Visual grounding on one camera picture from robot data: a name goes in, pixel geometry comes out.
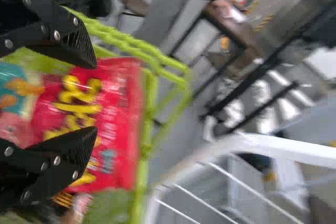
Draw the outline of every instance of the snack bag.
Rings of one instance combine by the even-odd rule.
[[[45,77],[46,91],[32,120],[38,141],[81,127],[98,128],[87,170],[68,192],[133,187],[143,101],[140,65],[135,58],[102,59],[97,69],[75,67],[61,81]]]
[[[39,74],[0,61],[0,137],[21,148],[36,143],[30,121],[39,94]]]

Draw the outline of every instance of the metal screw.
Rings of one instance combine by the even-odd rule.
[[[73,24],[74,24],[75,26],[78,26],[78,19],[77,19],[76,17],[74,17]]]
[[[30,196],[32,195],[32,193],[28,190],[23,194],[23,200],[28,199]]]
[[[32,3],[32,0],[23,0],[27,5],[30,5]]]
[[[59,32],[58,31],[54,31],[54,38],[55,38],[55,40],[61,40],[61,34],[59,34]]]
[[[41,25],[41,30],[42,30],[42,33],[44,34],[47,32],[47,29],[44,25]]]
[[[75,171],[74,174],[72,175],[72,179],[78,178],[78,171]]]
[[[55,165],[55,166],[58,166],[59,163],[61,163],[61,157],[60,157],[60,156],[57,156],[57,157],[55,157],[55,159],[54,159],[54,165]]]
[[[41,170],[46,170],[48,168],[48,163],[44,162],[41,166]]]
[[[9,49],[13,47],[13,42],[10,39],[5,40],[5,46]]]
[[[9,157],[13,154],[13,148],[12,147],[7,147],[6,150],[5,150],[5,156],[6,157]]]

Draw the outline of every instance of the green shopping basket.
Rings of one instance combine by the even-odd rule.
[[[154,146],[156,146],[158,141],[164,137],[176,121],[177,117],[191,101],[189,82],[190,71],[185,64],[163,55],[159,49],[149,43],[135,39],[129,34],[123,34],[115,28],[105,26],[98,20],[90,19],[79,12],[75,12],[71,9],[68,10],[82,19],[90,35],[99,37],[104,43],[118,47],[122,52],[127,52],[130,55],[141,59],[146,65],[146,67],[143,67],[142,69],[145,79],[145,108],[143,112],[143,128],[139,144],[140,157],[138,161],[135,187],[134,191],[130,194],[123,192],[118,193],[117,195],[118,198],[123,201],[121,202],[119,200],[117,204],[120,204],[120,207],[127,208],[128,210],[128,218],[124,218],[124,220],[119,219],[117,222],[139,224],[142,220],[143,196],[147,189],[149,158],[154,150]],[[119,56],[114,52],[97,45],[94,45],[93,48],[97,58],[112,58]],[[64,74],[72,67],[72,65],[68,63],[51,59],[27,48],[17,50],[13,54],[7,56],[5,61],[8,63],[22,65],[25,68],[28,66],[29,69],[34,71],[55,74]],[[164,78],[175,85],[173,89],[169,90],[163,99],[157,102],[156,97],[158,94],[157,90],[160,78]],[[152,136],[153,120],[155,116],[162,112],[168,104],[176,99],[178,95],[181,95],[182,97],[180,102],[175,107],[169,119],[160,127],[160,130]],[[97,204],[103,207],[109,201],[109,194],[101,194],[97,200],[100,201],[97,202]],[[105,212],[104,214],[110,216],[113,214],[113,211],[114,210],[111,210],[108,213]],[[90,223],[91,220],[92,222],[97,223],[97,220],[92,219],[92,212],[89,212],[85,221],[86,223]]]

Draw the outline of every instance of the green wire basket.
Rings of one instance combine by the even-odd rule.
[[[116,190],[115,192],[110,192],[110,194],[99,194],[95,197],[96,199],[93,203],[93,208],[96,209],[97,212],[94,213],[91,211],[85,219],[85,223],[113,223],[111,219],[99,222],[97,219],[94,219],[94,216],[96,216],[96,218],[98,218],[98,216],[112,218],[113,212],[117,211],[116,208],[124,208],[124,210],[127,210],[129,218],[125,218],[125,221],[118,220],[116,223],[140,224],[143,212],[143,198],[147,190],[149,159],[154,150],[154,146],[165,136],[176,122],[178,116],[191,102],[190,70],[185,64],[163,55],[159,49],[145,41],[135,39],[129,34],[123,34],[113,27],[105,26],[98,20],[90,19],[82,13],[75,12],[71,9],[68,10],[82,19],[90,35],[99,37],[104,43],[118,47],[122,52],[129,53],[145,62],[146,67],[142,68],[145,79],[145,108],[143,112],[142,136],[140,137],[139,144],[140,157],[134,191],[124,191],[120,193],[121,190]],[[93,45],[93,48],[97,58],[119,57],[119,55],[114,52],[97,45]],[[27,48],[21,48],[15,51],[13,54],[7,56],[5,61],[21,65],[25,68],[28,66],[29,69],[37,72],[54,74],[64,74],[73,67],[70,64],[51,59]],[[160,78],[172,82],[174,87],[169,90],[163,99],[157,102],[156,97]],[[176,100],[177,96],[180,98],[178,105],[169,116],[169,119],[160,127],[159,131],[152,136],[154,118],[162,112],[168,104]],[[105,209],[105,212],[102,213],[102,208],[106,208],[106,205],[111,205],[111,198],[114,199],[118,206]]]

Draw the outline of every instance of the red snack bag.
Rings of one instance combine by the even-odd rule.
[[[45,81],[32,121],[39,141],[98,128],[87,170],[67,191],[133,187],[143,101],[140,66],[134,58],[103,59],[95,70],[75,67],[62,82]]]

